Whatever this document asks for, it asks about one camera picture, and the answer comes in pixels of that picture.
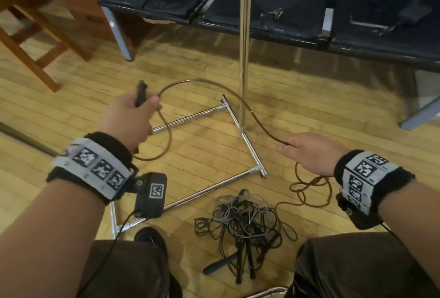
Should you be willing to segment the person's left hand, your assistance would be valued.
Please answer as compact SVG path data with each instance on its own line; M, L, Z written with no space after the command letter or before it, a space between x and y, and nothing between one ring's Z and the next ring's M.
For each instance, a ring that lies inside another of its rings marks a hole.
M108 134L121 142L131 154L153 134L150 120L156 112L144 112L144 103L136 107L135 91L116 97L102 113L97 131Z

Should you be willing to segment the person's right hand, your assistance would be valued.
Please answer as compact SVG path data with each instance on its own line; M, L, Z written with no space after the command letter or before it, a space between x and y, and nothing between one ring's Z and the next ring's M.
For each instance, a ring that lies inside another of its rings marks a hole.
M302 148L296 153L280 153L298 162L310 173L321 176L333 176L339 160L350 149L331 139L316 133L298 133L292 137L301 137Z

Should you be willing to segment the person's right forearm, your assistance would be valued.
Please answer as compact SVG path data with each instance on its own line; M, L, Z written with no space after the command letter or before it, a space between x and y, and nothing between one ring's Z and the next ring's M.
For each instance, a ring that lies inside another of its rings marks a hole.
M413 180L386 195L378 214L440 290L440 192Z

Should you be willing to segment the person's left forearm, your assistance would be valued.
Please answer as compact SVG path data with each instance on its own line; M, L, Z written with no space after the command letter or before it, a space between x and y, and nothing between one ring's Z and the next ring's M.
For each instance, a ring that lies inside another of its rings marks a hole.
M105 204L54 180L0 234L0 298L75 298Z

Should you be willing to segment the black wristband with marker tags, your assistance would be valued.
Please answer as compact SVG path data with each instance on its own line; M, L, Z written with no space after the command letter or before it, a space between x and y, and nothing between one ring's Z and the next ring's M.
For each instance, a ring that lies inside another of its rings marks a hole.
M333 175L341 186L339 198L367 217L377 216L385 196L415 180L415 175L403 167L363 150L344 155Z
M111 135L94 132L74 140L52 162L46 182L60 179L97 195L107 206L131 189L138 168L132 154Z

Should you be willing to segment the small metal clip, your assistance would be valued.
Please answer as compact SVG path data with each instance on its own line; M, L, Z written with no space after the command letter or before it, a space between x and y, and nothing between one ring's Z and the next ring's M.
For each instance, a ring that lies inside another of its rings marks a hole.
M266 30L275 30L283 14L283 8L278 8L273 11L262 12L260 15L260 24Z

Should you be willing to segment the black shoe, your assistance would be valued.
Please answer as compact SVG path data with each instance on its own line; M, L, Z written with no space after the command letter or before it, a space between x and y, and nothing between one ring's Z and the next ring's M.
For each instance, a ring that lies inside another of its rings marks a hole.
M134 236L135 242L145 242L151 245L155 245L164 254L165 258L168 259L168 249L166 242L162 235L153 227L144 227L137 231Z

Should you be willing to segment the person's right leg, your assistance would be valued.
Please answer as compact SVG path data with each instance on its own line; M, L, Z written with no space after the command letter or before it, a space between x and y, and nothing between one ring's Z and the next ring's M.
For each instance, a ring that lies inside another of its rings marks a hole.
M283 298L440 298L440 289L392 234L348 233L306 240Z

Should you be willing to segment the person's leg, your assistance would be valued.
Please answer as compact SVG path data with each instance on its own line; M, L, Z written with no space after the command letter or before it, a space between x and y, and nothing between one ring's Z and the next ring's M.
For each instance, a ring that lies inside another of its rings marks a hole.
M165 252L151 242L119 241L77 298L171 298Z
M348 233L306 240L283 298L440 298L440 289L392 234Z

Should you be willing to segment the silver metal object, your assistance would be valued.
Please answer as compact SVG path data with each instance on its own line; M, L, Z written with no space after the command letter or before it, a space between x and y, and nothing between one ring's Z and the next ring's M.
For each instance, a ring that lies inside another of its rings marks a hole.
M287 292L288 292L287 287L278 286L278 287L271 287L269 289L248 296L244 296L241 298L284 298Z

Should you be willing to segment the person's left leg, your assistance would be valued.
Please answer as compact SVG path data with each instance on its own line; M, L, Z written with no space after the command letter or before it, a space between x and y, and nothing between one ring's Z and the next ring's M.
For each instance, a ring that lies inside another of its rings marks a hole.
M171 298L165 252L151 242L119 241L77 298Z

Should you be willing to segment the grey metal bench frame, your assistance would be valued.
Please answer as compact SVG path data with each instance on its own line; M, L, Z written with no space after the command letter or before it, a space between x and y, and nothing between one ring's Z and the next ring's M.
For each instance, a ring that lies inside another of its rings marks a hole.
M335 4L335 0L332 0L332 7L331 8L333 9L333 16L334 16L334 4ZM121 27L118 24L118 21L116 20L116 17L115 17L114 12L117 10L112 10L112 11L113 11L113 15L110 15L110 22L108 22L108 20L107 20L107 22L112 28L113 35L117 41L117 44L119 45L121 52L123 53L125 59L127 61L133 61L133 59L134 59L133 53L129 50L128 44L126 43L126 39L123 36ZM333 16L332 16L332 22L331 22L329 45L327 48L320 50L320 51L344 54L344 55L349 55L349 56L357 56L357 57L362 57L362 58L371 58L371 59L376 59L376 60L380 60L380 61L386 61L383 59L372 58L369 56L361 56L359 54L353 54L353 53L351 53L351 51L332 48L331 31L332 31ZM225 32L225 33L239 34L240 0L212 0L211 3L209 4L209 6L206 8L206 10L204 10L201 14L199 14L198 17L194 18L190 24L186 24L186 25L195 26L195 27L204 28L204 29L221 31L221 32ZM421 68L420 66L415 66L415 67L418 69L426 70L426 71L432 71L429 69Z

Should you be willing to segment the chrome stand with base frame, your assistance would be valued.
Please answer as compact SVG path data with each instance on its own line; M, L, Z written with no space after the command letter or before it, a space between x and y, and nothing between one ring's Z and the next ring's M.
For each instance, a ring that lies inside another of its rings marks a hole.
M160 118L162 119L164 124L160 127L154 128L153 132L158 133L163 130L166 130L168 132L167 147L165 148L164 152L162 154L160 154L158 157L151 158L151 159L138 158L138 160L143 161L143 162L151 162L151 161L155 161L155 160L163 157L169 151L171 144L172 144L172 132L171 132L172 127L189 122L189 121L194 120L198 117L204 117L212 112L227 110L228 113L230 114L231 118L233 119L235 126L238 128L241 137L245 141L245 143L250 151L250 154L253 156L255 163L256 163L256 166L249 168L247 171L244 171L240 174L234 175L231 178L228 178L224 181L221 181L213 186L205 188L205 189L203 189L193 195L185 197L184 199L175 201L174 203L165 206L164 211L171 210L175 207L186 204L190 201L193 201L201 196L208 194L211 191L217 190L227 184L233 183L241 178L244 178L247 175L250 175L250 174L253 174L256 172L259 172L261 174L262 178L267 177L267 171L266 171L263 163L261 162L259 156L257 155L253 145L251 144L246 132L245 132L245 117L246 117L245 110L247 110L252 115L252 117L255 119L255 121L260 126L262 126L261 122L258 120L256 115L251 110L250 106L245 101L245 95L246 95L246 91L247 91L248 62L249 62L248 54L249 54L249 40L250 40L250 2L251 2L251 0L240 0L239 61L240 61L240 81L241 81L240 92L241 93L237 94L237 93L233 92L231 89L228 89L226 86L224 86L220 83L217 83L217 82L214 82L214 81L211 81L208 79L204 79L204 78L187 79L187 80L175 82L173 84L166 86L160 92L160 94L163 94L166 90L171 89L172 87L177 86L179 84L186 84L186 83L192 83L192 82L193 83L198 82L198 83L211 84L211 85L214 85L216 87L219 87L221 89L226 90L228 93L235 96L240 101L240 118L236 117L227 97L224 94L221 96L221 103L219 105L217 105L213 108L210 108L208 110L201 111L196 114L190 115L188 117L184 117L184 118L175 120L171 123L167 123L166 120L164 119L164 117L162 115L160 115ZM102 8L105 11L108 22L110 22L110 15L113 15L113 11L111 9L104 7L104 6L102 6Z

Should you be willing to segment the black handled metal tool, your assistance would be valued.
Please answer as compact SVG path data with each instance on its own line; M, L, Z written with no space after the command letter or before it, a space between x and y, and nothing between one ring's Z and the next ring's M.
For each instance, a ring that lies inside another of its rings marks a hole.
M416 26L432 11L433 6L421 0L361 0L349 22L382 37L397 28Z

